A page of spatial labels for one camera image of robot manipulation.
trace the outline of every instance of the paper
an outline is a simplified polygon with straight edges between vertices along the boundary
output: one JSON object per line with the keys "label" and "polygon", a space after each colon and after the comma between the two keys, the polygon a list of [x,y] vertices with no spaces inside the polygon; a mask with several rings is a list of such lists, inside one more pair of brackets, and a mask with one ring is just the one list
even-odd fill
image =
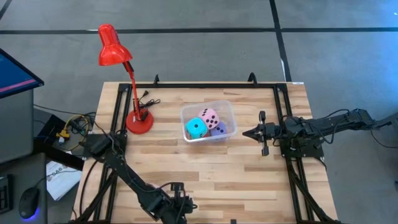
{"label": "paper", "polygon": [[47,175],[59,172],[63,173],[47,177],[47,191],[56,201],[60,200],[70,189],[72,189],[72,187],[80,181],[81,177],[81,171],[59,164],[58,162],[51,161],[47,164]]}

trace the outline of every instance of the computer mouse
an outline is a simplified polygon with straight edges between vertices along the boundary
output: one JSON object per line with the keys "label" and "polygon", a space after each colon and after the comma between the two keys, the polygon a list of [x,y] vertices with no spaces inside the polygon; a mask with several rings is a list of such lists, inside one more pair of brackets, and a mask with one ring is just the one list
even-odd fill
{"label": "computer mouse", "polygon": [[39,190],[35,187],[28,188],[22,193],[19,200],[19,215],[22,218],[32,217],[39,203]]}

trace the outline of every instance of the lamp base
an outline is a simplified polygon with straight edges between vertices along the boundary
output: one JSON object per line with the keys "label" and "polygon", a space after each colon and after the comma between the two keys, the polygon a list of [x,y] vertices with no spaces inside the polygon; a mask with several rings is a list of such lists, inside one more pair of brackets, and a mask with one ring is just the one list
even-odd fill
{"label": "lamp base", "polygon": [[[147,110],[145,109],[140,110],[140,115],[142,116],[146,111]],[[148,132],[153,124],[154,124],[154,117],[149,111],[145,121],[138,121],[136,119],[136,114],[134,111],[130,112],[126,118],[126,127],[129,131],[131,131],[134,134],[144,134]]]}

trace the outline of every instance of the pink dice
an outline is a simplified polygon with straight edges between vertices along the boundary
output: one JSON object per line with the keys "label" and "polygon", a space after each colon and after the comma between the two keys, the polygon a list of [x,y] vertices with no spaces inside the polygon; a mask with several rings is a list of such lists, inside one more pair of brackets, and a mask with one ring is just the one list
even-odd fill
{"label": "pink dice", "polygon": [[220,121],[220,119],[217,116],[217,113],[211,108],[206,108],[202,110],[199,113],[198,117],[202,119],[203,122],[205,122],[208,129],[215,128]]}

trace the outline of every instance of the lamp shade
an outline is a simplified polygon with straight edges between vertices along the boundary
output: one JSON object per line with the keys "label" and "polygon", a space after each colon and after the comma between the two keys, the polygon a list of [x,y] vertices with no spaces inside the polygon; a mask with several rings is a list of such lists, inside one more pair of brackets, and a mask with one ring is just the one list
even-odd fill
{"label": "lamp shade", "polygon": [[100,25],[98,34],[103,45],[98,57],[99,65],[115,65],[132,59],[129,50],[120,44],[118,34],[111,24]]}

